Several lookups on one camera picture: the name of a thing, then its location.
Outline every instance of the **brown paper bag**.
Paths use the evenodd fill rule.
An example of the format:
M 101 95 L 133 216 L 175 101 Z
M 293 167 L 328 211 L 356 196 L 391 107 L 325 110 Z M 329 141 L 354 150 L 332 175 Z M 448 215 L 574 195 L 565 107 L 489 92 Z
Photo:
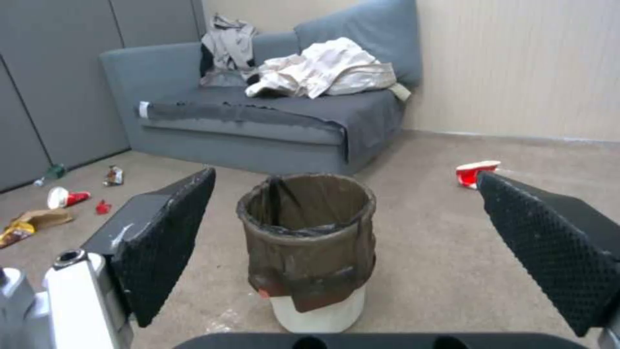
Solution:
M 41 229 L 73 220 L 66 209 L 27 211 L 11 221 L 0 235 L 0 248 L 29 238 Z

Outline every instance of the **beige wall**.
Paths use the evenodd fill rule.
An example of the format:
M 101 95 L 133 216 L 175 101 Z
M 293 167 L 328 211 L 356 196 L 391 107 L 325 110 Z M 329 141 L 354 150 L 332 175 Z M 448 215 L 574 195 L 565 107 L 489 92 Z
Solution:
M 356 0 L 206 0 L 264 31 Z M 424 83 L 405 127 L 620 141 L 620 1 L 418 0 Z

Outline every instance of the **gray cubicle wall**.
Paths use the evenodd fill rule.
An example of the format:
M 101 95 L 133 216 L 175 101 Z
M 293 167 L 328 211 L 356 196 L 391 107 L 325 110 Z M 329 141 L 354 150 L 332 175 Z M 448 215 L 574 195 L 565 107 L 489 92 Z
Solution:
M 197 41 L 194 0 L 109 0 L 125 47 Z
M 0 99 L 2 191 L 39 178 L 50 162 L 1 57 Z
M 0 77 L 0 160 L 32 159 L 0 173 L 0 190 L 30 181 L 49 161 L 72 168 L 128 149 L 101 53 L 195 42 L 204 32 L 201 0 L 0 0 L 2 74 L 12 77 L 9 85 Z M 20 142 L 12 130 L 23 133 Z
M 0 52 L 52 162 L 127 149 L 98 60 L 122 47 L 107 0 L 3 0 L 0 12 Z

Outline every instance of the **green bottle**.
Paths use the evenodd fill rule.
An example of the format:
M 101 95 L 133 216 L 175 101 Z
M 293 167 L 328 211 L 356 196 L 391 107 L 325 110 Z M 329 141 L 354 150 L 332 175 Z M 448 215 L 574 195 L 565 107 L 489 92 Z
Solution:
M 67 173 L 67 169 L 64 167 L 64 165 L 61 163 L 57 163 L 55 165 L 52 165 L 43 177 L 37 179 L 34 182 L 34 185 L 41 187 L 45 184 L 46 181 L 61 178 L 62 176 L 64 176 L 65 173 Z

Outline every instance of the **black textured gripper pad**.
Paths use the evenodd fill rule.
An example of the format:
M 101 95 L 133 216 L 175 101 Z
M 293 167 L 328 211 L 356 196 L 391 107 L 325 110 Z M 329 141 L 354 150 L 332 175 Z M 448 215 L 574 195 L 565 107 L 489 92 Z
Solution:
M 112 257 L 121 292 L 140 327 L 151 323 L 185 269 L 214 185 L 215 171 L 207 169 L 143 194 L 169 198 L 138 234 L 120 242 Z
M 618 305 L 620 227 L 585 202 L 492 172 L 478 188 L 497 232 L 579 337 Z

